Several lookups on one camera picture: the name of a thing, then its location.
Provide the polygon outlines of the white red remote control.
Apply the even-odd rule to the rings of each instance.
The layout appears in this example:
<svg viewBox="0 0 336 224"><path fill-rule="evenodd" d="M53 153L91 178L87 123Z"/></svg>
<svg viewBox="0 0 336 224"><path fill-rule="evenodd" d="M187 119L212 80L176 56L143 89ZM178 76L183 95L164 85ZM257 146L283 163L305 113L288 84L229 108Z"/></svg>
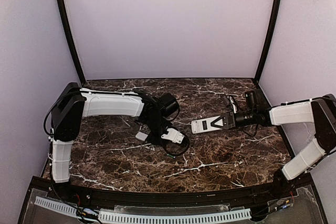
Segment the white red remote control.
<svg viewBox="0 0 336 224"><path fill-rule="evenodd" d="M193 134L199 134L199 133L207 133L212 131L218 131L221 129L214 128L210 126L210 122L214 120L218 116L210 117L210 118L204 118L204 119L198 119L191 122L191 130Z"/></svg>

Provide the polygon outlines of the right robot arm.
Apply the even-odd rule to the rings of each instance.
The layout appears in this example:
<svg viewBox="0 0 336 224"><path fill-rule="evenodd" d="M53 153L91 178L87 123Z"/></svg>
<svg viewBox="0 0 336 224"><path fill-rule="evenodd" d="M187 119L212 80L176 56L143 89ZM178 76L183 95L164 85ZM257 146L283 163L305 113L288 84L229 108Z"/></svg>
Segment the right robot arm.
<svg viewBox="0 0 336 224"><path fill-rule="evenodd" d="M278 169L273 176L270 194L280 197L289 190L297 177L318 165L326 156L335 153L335 96L269 107L260 89L245 92L248 110L227 112L209 122L209 128L230 130L248 125L279 126L295 123L314 124L313 139L292 160Z"/></svg>

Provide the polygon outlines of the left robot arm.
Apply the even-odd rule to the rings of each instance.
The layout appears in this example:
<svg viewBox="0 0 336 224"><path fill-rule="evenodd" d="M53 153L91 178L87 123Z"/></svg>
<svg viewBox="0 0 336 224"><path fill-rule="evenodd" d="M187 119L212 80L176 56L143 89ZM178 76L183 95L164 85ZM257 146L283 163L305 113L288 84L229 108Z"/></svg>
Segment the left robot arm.
<svg viewBox="0 0 336 224"><path fill-rule="evenodd" d="M101 115L137 118L150 130L146 139L166 148L168 141L174 144L183 142L183 134L172 126L169 119L171 114L179 110L176 98L170 93L153 97L143 91L98 91L69 83L45 116L51 119L51 128L45 130L45 133L52 142L52 180L66 183L70 179L71 148L79 134L82 118Z"/></svg>

